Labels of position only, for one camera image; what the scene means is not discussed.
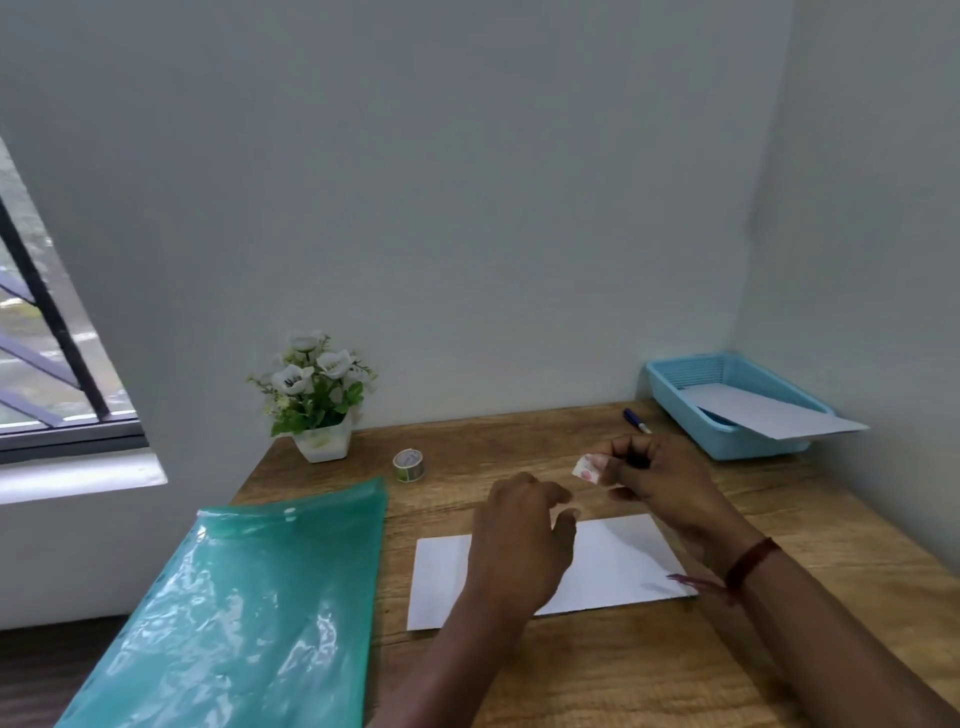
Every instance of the blue pen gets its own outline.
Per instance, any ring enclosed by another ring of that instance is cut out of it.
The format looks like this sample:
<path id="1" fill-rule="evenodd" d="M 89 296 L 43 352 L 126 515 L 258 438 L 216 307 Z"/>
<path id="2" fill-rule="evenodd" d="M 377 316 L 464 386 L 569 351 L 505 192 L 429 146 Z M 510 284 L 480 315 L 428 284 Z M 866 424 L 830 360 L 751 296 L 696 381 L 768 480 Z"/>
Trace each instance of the blue pen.
<path id="1" fill-rule="evenodd" d="M 644 433 L 645 435 L 653 434 L 653 432 L 650 431 L 650 427 L 645 425 L 643 421 L 639 418 L 637 413 L 634 412 L 634 410 L 630 409 L 629 407 L 623 410 L 623 419 L 626 420 L 631 425 L 633 425 L 634 427 L 636 427 L 640 432 Z"/>

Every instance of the wooden desk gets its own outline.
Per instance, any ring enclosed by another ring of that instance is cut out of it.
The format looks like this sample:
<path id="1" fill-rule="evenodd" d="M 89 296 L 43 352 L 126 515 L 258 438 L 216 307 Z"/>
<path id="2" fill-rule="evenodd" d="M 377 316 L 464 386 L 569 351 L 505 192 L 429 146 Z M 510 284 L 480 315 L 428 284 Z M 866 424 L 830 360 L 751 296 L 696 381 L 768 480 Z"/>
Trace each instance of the wooden desk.
<path id="1" fill-rule="evenodd" d="M 628 431 L 624 404 L 498 415 L 357 432 L 346 460 L 310 465 L 277 440 L 234 503 L 337 490 L 384 475 L 390 504 L 377 585 L 368 715 L 425 652 L 406 632 L 418 538 L 469 533 L 471 510 L 520 470 L 570 488 L 583 519 L 642 512 L 570 474 L 592 444 Z M 654 403 L 632 404 L 655 432 L 679 431 Z M 393 480 L 404 448 L 427 475 Z M 721 489 L 811 569 L 897 655 L 960 705 L 960 579 L 802 458 L 712 463 Z M 684 565 L 691 561 L 681 554 Z M 806 725 L 749 623 L 715 597 L 534 619 L 476 725 Z"/>

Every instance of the white paper in tray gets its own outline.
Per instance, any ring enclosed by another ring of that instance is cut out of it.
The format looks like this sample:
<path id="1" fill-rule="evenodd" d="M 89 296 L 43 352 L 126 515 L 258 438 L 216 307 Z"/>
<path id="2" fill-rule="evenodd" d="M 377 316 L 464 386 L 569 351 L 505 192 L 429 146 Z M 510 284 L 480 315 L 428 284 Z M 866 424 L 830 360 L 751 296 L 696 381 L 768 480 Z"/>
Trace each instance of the white paper in tray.
<path id="1" fill-rule="evenodd" d="M 698 384 L 682 390 L 691 403 L 774 440 L 790 440 L 869 429 L 867 425 L 755 395 L 726 384 Z"/>

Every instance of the black metal window grille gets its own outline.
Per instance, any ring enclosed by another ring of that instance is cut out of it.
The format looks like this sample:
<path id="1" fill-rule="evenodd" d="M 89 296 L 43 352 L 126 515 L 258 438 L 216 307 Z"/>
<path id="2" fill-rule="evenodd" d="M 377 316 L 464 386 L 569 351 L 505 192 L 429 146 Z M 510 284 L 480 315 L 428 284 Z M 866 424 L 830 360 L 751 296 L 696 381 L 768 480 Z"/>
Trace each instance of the black metal window grille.
<path id="1" fill-rule="evenodd" d="M 63 352 L 66 366 L 21 344 L 0 332 L 0 350 L 79 390 L 90 403 L 96 424 L 68 422 L 59 415 L 24 397 L 0 387 L 0 403 L 43 425 L 30 431 L 0 435 L 0 463 L 29 457 L 80 454 L 111 449 L 145 447 L 143 429 L 135 413 L 111 413 L 100 387 L 70 335 L 53 296 L 40 275 L 27 246 L 2 199 L 0 199 L 0 238 L 10 253 L 22 281 L 0 271 L 0 289 L 36 308 Z M 96 443 L 82 446 L 82 443 Z M 20 456 L 10 450 L 32 450 Z"/>

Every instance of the wooden floor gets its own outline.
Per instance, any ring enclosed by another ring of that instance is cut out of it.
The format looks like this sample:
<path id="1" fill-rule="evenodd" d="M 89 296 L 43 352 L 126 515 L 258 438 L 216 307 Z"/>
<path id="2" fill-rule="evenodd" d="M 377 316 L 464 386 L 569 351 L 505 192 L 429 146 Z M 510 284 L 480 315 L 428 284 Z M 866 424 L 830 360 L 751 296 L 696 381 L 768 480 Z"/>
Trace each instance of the wooden floor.
<path id="1" fill-rule="evenodd" d="M 0 632 L 0 728 L 51 728 L 126 620 Z"/>

